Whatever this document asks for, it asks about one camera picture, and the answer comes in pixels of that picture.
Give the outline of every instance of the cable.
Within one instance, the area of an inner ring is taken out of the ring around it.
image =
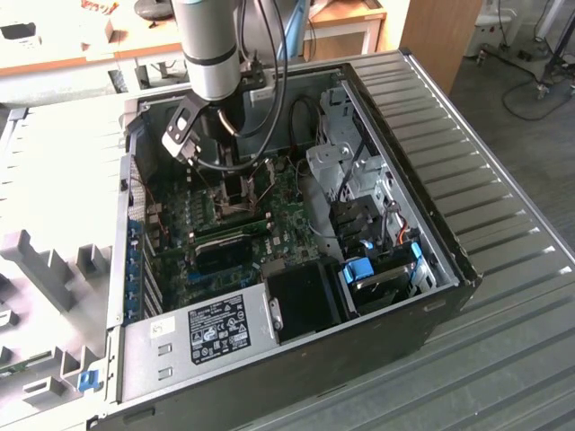
[[[263,127],[266,124],[268,124],[268,121],[270,120],[271,113],[274,111],[276,104],[278,103],[278,76],[279,76],[278,54],[276,51],[276,46],[273,42],[273,35],[271,33],[270,23],[268,22],[268,17],[266,16],[265,12],[263,11],[263,6],[261,4],[261,0],[256,0],[256,1],[258,2],[258,6],[260,7],[261,17],[263,19],[263,23],[265,24],[266,32],[268,33],[268,37],[270,38],[271,52],[273,55],[274,86],[273,86],[273,100],[271,101],[270,110],[266,114],[266,117],[263,119],[263,121],[256,128],[254,128],[253,130],[250,130],[249,132],[244,132],[244,133],[240,133],[237,130],[235,130],[234,126],[232,126],[232,123],[230,123],[230,121],[227,119],[226,113],[222,109],[220,109],[217,112],[220,121],[222,122],[222,124],[224,125],[226,130],[230,133],[230,135],[235,136],[236,138],[243,138],[243,139],[246,139],[246,138],[252,137],[252,136],[256,136],[258,133],[261,132]]]
[[[247,9],[248,0],[242,0],[242,4],[240,5],[240,10],[237,13],[237,39],[240,42],[240,52],[242,53],[242,57],[244,60],[248,60],[250,57],[250,53],[248,52],[247,48],[245,47],[245,40],[243,38],[243,27],[245,25],[245,11]]]
[[[319,127],[320,121],[322,120],[322,107],[320,106],[319,102],[308,96],[307,94],[299,94],[294,101],[292,101],[291,105],[289,105],[289,114],[287,115],[287,131],[289,133],[289,145],[294,146],[296,145],[296,131],[294,129],[294,113],[296,111],[296,105],[302,102],[312,114],[312,108],[315,108],[315,113],[317,115],[317,124]],[[314,128],[310,128],[310,133],[314,135]]]
[[[144,187],[144,190],[146,191],[146,193],[148,195],[150,195],[150,198],[152,199],[152,205],[154,205],[154,212],[155,212],[155,216],[158,217],[158,224],[160,226],[160,230],[162,231],[162,233],[164,234],[164,236],[167,238],[169,236],[168,234],[168,230],[164,227],[164,225],[162,224],[162,220],[160,220],[160,212],[158,211],[158,208],[155,204],[155,199],[154,199],[154,195],[152,194],[152,192],[150,191],[150,189],[147,187],[147,185],[139,178],[136,177],[130,177],[132,180],[139,182],[140,184],[142,184],[142,186]]]
[[[307,18],[307,22],[309,23],[309,28],[312,31],[312,40],[309,42],[309,57],[305,61],[306,63],[309,63],[315,57],[315,52],[317,50],[317,37],[315,36],[314,23],[312,22],[312,20],[310,18]]]
[[[286,158],[287,158],[287,161],[289,162],[289,164],[291,164],[294,167],[294,169],[296,170],[296,189],[297,189],[297,194],[301,195],[302,190],[299,188],[299,177],[309,177],[312,174],[312,172],[309,171],[308,173],[301,173],[299,171],[299,165],[302,164],[302,162],[307,162],[306,159],[298,160],[296,165],[294,166],[293,162],[291,160],[289,160],[289,157],[286,156]]]
[[[538,84],[540,84],[540,81],[537,79],[537,76],[533,72],[531,72],[530,70],[526,70],[523,67],[516,65],[515,63],[510,62],[506,58],[498,56],[497,54],[493,54],[490,52],[489,55],[490,55],[490,57],[497,58],[504,65],[515,67],[517,70],[520,70],[521,72],[524,72],[524,73],[530,75]]]
[[[338,197],[337,200],[341,199],[341,193],[343,193],[343,189],[345,188],[346,184],[349,181],[349,177],[351,176],[351,171],[353,171],[353,165],[358,160],[359,155],[363,151],[364,147],[366,146],[366,139],[361,139],[359,143],[358,150],[355,154],[353,154],[353,159],[351,159],[351,164],[349,165],[348,171],[345,172],[345,176],[343,177],[343,181],[341,182],[340,189],[338,190]]]
[[[401,245],[401,244],[403,244],[403,236],[405,235],[405,231],[407,230],[407,220],[405,219],[405,217],[403,215],[399,214],[399,212],[397,213],[397,215],[403,221],[402,229],[397,234],[397,242]]]
[[[533,82],[533,79],[529,79],[528,81],[525,81],[524,83],[515,85],[511,88],[509,88],[507,91],[505,91],[503,93],[503,95],[501,95],[501,103],[503,104],[503,107],[506,109],[506,111],[511,114],[514,117],[517,117],[518,119],[523,119],[524,121],[540,121],[542,119],[545,119],[546,117],[548,117],[549,115],[551,115],[553,112],[555,112],[556,110],[558,110],[561,106],[565,105],[568,101],[571,100],[571,96],[569,96],[568,99],[565,99],[564,101],[562,101],[561,103],[559,103],[557,106],[551,108],[550,110],[548,110],[545,114],[540,115],[539,117],[525,117],[521,114],[517,114],[513,109],[511,109],[511,107],[508,105],[507,103],[507,98],[510,94],[512,94],[515,90],[517,90],[518,88],[524,87],[530,83]]]
[[[509,44],[507,43],[507,36],[505,35],[505,31],[503,30],[503,23],[501,22],[501,0],[497,0],[497,16],[500,19],[500,29],[501,29],[501,34],[503,35],[503,43],[505,44],[506,47],[509,46]]]
[[[539,27],[539,24],[541,23],[541,20],[543,19],[545,12],[547,11],[547,6],[549,5],[549,3],[551,3],[551,0],[547,0],[547,2],[545,3],[545,6],[543,8],[543,11],[541,12],[541,15],[539,16],[539,19],[535,23],[535,27],[533,28],[533,39],[534,40],[537,40],[537,27]]]
[[[331,235],[324,235],[323,233],[319,232],[318,230],[316,230],[313,226],[311,222],[308,222],[307,225],[309,226],[310,231],[312,231],[313,233],[315,233],[317,236],[321,236],[322,238],[325,238],[326,240],[337,240],[338,237],[337,236],[331,236]]]
[[[278,107],[276,109],[276,116],[274,117],[274,119],[271,122],[270,131],[268,132],[268,135],[266,135],[266,137],[263,141],[263,144],[261,145],[261,147],[258,150],[258,152],[256,153],[256,155],[249,162],[238,164],[235,166],[222,166],[219,164],[213,164],[213,163],[205,162],[205,161],[199,159],[198,157],[195,158],[194,162],[197,162],[201,166],[204,166],[204,167],[209,168],[209,169],[213,169],[215,171],[221,171],[221,172],[243,171],[244,169],[247,169],[247,168],[250,168],[251,166],[253,166],[253,164],[258,161],[258,159],[266,151],[266,148],[270,144],[271,136],[273,135],[273,132],[275,131],[276,126],[278,125],[279,117],[281,116],[281,112],[283,111],[283,104],[284,104],[284,99],[286,96],[286,89],[288,87],[288,82],[287,82],[287,80],[288,80],[288,50],[287,50],[288,43],[286,41],[286,30],[284,29],[284,24],[281,21],[281,14],[279,12],[277,0],[272,0],[272,4],[273,4],[273,8],[275,10],[276,16],[278,18],[278,26],[279,26],[279,30],[280,30],[281,42],[282,42],[282,47],[283,47],[284,72],[283,72],[283,77],[282,77],[281,93],[279,95],[279,103],[278,103]]]
[[[385,244],[387,243],[387,217],[389,215],[390,212],[399,212],[401,210],[399,204],[397,203],[397,201],[395,200],[390,200],[389,202],[387,202],[386,204],[384,204],[384,237],[383,237],[383,243],[384,243],[384,247]]]
[[[166,71],[167,71],[168,69],[171,69],[172,67],[174,67],[175,64],[176,64],[176,60],[173,60],[173,62],[172,62],[169,66],[166,66],[166,67],[165,67]],[[151,66],[156,72],[159,72],[160,74],[162,73],[162,70],[160,70],[160,68],[157,67],[156,65],[150,65],[150,66]]]

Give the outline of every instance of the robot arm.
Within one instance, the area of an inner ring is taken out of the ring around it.
[[[271,37],[270,26],[261,0],[255,0],[264,16]],[[162,143],[168,152],[183,163],[199,165],[221,171],[240,172],[257,163],[265,151],[279,121],[286,90],[288,54],[285,31],[276,0],[272,0],[282,37],[281,54],[284,74],[281,89],[275,88],[276,96],[271,111],[275,116],[261,145],[260,151],[248,163],[239,164],[236,138],[241,136],[230,130],[240,130],[244,122],[243,93],[254,88],[253,82],[264,86],[262,73],[252,82],[240,73],[240,62],[234,27],[234,2],[229,0],[173,0],[173,11],[181,34],[181,44],[190,72],[191,92],[184,97],[174,113]],[[256,67],[250,68],[257,74]],[[258,128],[267,123],[268,118]],[[200,121],[204,135],[218,142],[219,164],[211,164],[199,158],[199,137],[192,126]]]
[[[230,0],[173,0],[191,89],[205,101],[221,101],[240,83]]]

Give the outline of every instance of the black cable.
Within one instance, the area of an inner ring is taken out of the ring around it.
[[[276,116],[274,117],[274,119],[271,122],[270,131],[268,132],[268,135],[266,135],[266,137],[263,141],[263,144],[261,145],[261,147],[258,150],[258,152],[256,153],[256,155],[249,162],[238,164],[235,166],[222,166],[219,164],[213,164],[213,163],[205,162],[205,161],[199,159],[198,157],[193,159],[194,162],[198,163],[201,166],[204,166],[204,167],[209,168],[209,169],[213,169],[215,171],[221,171],[221,172],[238,172],[238,171],[243,171],[244,169],[250,168],[251,166],[253,166],[254,163],[256,163],[258,161],[258,159],[261,157],[261,155],[266,151],[266,148],[270,144],[271,136],[273,135],[273,132],[276,130],[276,126],[278,125],[279,117],[281,116],[281,112],[283,111],[283,104],[284,104],[284,99],[286,96],[286,89],[288,87],[288,43],[286,41],[286,30],[284,29],[283,21],[281,21],[281,13],[279,12],[277,0],[271,0],[271,2],[273,4],[273,8],[274,8],[274,11],[276,13],[276,17],[278,18],[279,32],[280,32],[281,42],[282,42],[282,47],[283,47],[284,72],[283,72],[283,78],[282,78],[281,93],[279,95],[278,108],[276,109]]]
[[[501,29],[501,34],[503,35],[503,43],[505,44],[506,47],[509,46],[509,44],[507,43],[507,36],[505,35],[505,31],[503,30],[503,24],[501,23],[501,0],[498,0],[498,5],[497,5],[497,15],[500,19],[500,29]]]
[[[351,159],[351,164],[349,165],[348,171],[345,172],[345,175],[343,177],[343,181],[341,182],[340,189],[338,190],[337,200],[341,199],[341,193],[343,193],[343,189],[345,188],[346,184],[349,181],[349,177],[351,176],[351,172],[353,171],[353,165],[358,160],[359,155],[361,154],[361,152],[363,151],[365,146],[366,146],[366,139],[361,139],[361,142],[359,143],[359,146],[358,146],[358,150],[356,151],[355,154],[353,154],[353,159]]]
[[[317,50],[317,37],[315,36],[314,23],[310,18],[307,18],[307,22],[309,23],[309,28],[312,31],[312,39],[310,40],[309,44],[309,58],[306,60],[306,62],[309,63],[315,57],[315,51]]]
[[[322,107],[320,106],[319,102],[308,96],[307,94],[300,94],[298,95],[294,101],[291,102],[289,106],[289,114],[287,115],[287,131],[289,133],[289,145],[293,146],[296,145],[296,131],[294,130],[294,113],[296,111],[296,105],[302,102],[306,107],[310,114],[310,118],[313,115],[312,109],[315,109],[315,114],[317,115],[317,124],[319,126],[320,120],[322,118]],[[313,135],[314,131],[313,128],[310,129],[310,133]]]
[[[389,215],[389,208],[393,205],[397,205],[399,208],[399,204],[395,200],[390,200],[387,204],[384,205],[384,238],[383,238],[383,245],[387,244],[387,217]]]
[[[497,58],[501,63],[503,63],[503,64],[505,64],[505,65],[507,65],[507,66],[515,67],[517,70],[520,70],[521,72],[525,72],[526,74],[530,75],[536,83],[538,83],[538,84],[541,83],[541,82],[537,79],[537,76],[536,76],[533,72],[531,72],[530,70],[526,70],[526,69],[524,69],[523,67],[521,67],[521,66],[519,66],[519,65],[516,65],[515,63],[510,62],[510,61],[507,60],[506,58],[503,58],[503,57],[498,56],[497,54],[492,54],[492,53],[490,53],[490,57],[495,57],[495,58]]]
[[[167,70],[167,69],[171,69],[172,67],[175,66],[175,64],[176,64],[176,60],[173,60],[173,62],[172,62],[169,66],[166,66],[166,67],[165,67],[166,70]],[[160,70],[160,68],[157,67],[156,65],[150,65],[150,66],[151,66],[153,69],[155,69],[156,71],[158,71],[160,74],[162,73],[162,71]]]
[[[248,52],[247,48],[245,47],[245,40],[243,38],[243,27],[245,25],[245,11],[247,9],[248,0],[242,0],[242,4],[240,5],[240,10],[237,13],[237,39],[240,42],[240,52],[242,53],[242,57],[244,60],[249,60],[250,53]]]
[[[537,27],[539,27],[541,20],[545,16],[545,12],[547,11],[547,6],[549,5],[549,3],[551,3],[551,0],[547,0],[547,2],[545,3],[545,6],[543,8],[543,11],[541,12],[541,15],[539,16],[539,19],[535,23],[535,27],[533,28],[533,39],[534,40],[537,40]]]
[[[525,117],[521,114],[517,114],[513,109],[511,109],[511,107],[508,105],[507,103],[507,97],[514,92],[515,90],[517,90],[518,88],[524,87],[526,85],[529,85],[530,83],[533,82],[533,79],[529,79],[528,81],[525,81],[524,83],[518,84],[518,85],[514,85],[513,87],[509,88],[506,92],[503,93],[503,95],[501,95],[501,103],[503,104],[503,107],[507,110],[507,112],[509,114],[511,114],[514,117],[517,117],[518,119],[523,119],[524,121],[540,121],[542,119],[545,119],[546,117],[548,117],[549,115],[551,115],[553,112],[555,112],[556,110],[558,110],[561,106],[565,105],[568,101],[571,100],[571,96],[562,101],[561,103],[559,103],[557,106],[553,107],[552,109],[548,110],[545,114],[540,115],[539,117]]]
[[[268,111],[265,118],[261,121],[261,123],[258,126],[256,126],[253,130],[250,130],[249,132],[244,132],[244,133],[237,132],[234,134],[234,136],[236,138],[241,138],[241,139],[247,139],[248,137],[256,136],[258,133],[260,133],[261,130],[263,129],[263,127],[266,124],[268,124],[268,121],[270,120],[270,117],[271,117],[271,113],[274,111],[276,104],[278,103],[278,80],[279,80],[279,78],[278,78],[278,76],[279,76],[278,54],[276,51],[276,46],[273,42],[273,35],[271,33],[270,23],[268,22],[268,17],[266,16],[265,12],[263,11],[263,6],[261,4],[261,0],[256,0],[256,1],[258,2],[258,6],[260,7],[261,17],[263,19],[263,23],[265,24],[266,32],[268,33],[268,37],[270,38],[271,53],[273,55],[273,66],[274,66],[273,99],[271,101],[270,110]]]

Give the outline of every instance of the wooden table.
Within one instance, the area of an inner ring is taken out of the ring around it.
[[[73,6],[68,3],[62,8]],[[40,29],[40,48],[14,51],[0,57],[0,77],[37,75],[77,67],[100,68],[106,72],[120,70],[128,90],[134,91],[140,89],[135,73],[138,66],[183,59],[175,21],[158,22],[150,28],[151,22],[134,13],[132,1],[124,2],[111,15],[114,33],[110,43],[100,46],[77,42],[79,34],[70,23],[64,23],[61,31],[53,31],[53,22],[60,21],[58,12],[53,14],[41,19],[49,31],[45,34]]]
[[[361,0],[334,0],[308,23],[305,40],[364,33],[361,54],[373,54],[385,17],[383,8],[369,9]]]
[[[72,0],[62,0],[63,5],[55,11],[42,12],[45,27],[57,28],[61,23],[61,11],[74,7]],[[377,37],[381,22],[385,18],[383,9],[368,9],[361,0],[336,0],[313,18],[311,29],[305,38],[311,40],[335,35],[364,33],[361,52],[376,52]],[[133,1],[121,2],[111,16],[114,34],[111,42],[103,46],[80,46],[75,43],[78,35],[72,24],[63,23],[56,34],[45,35],[40,28],[42,46],[26,51],[25,54],[0,57],[0,78],[32,75],[40,78],[42,73],[55,73],[60,69],[98,68],[103,72],[120,70],[128,91],[140,89],[136,70],[146,66],[173,60],[183,60],[180,36],[174,20],[158,22],[150,28],[151,22],[138,17],[133,10]]]

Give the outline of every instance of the gray floor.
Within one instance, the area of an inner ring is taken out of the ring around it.
[[[534,12],[542,10],[543,4],[544,0],[536,0]],[[548,36],[553,47],[574,7],[575,0],[565,2],[565,13]],[[527,23],[518,36],[518,43],[532,34],[533,25]],[[528,79],[529,75],[496,58],[488,58],[482,67],[466,59],[450,98],[527,195],[575,248],[575,101],[567,102],[541,121],[516,119],[505,111],[500,97],[508,88]],[[509,104],[524,116],[536,117],[569,98],[569,84],[565,81],[555,85],[543,101],[536,99],[535,84],[527,85],[512,93]]]

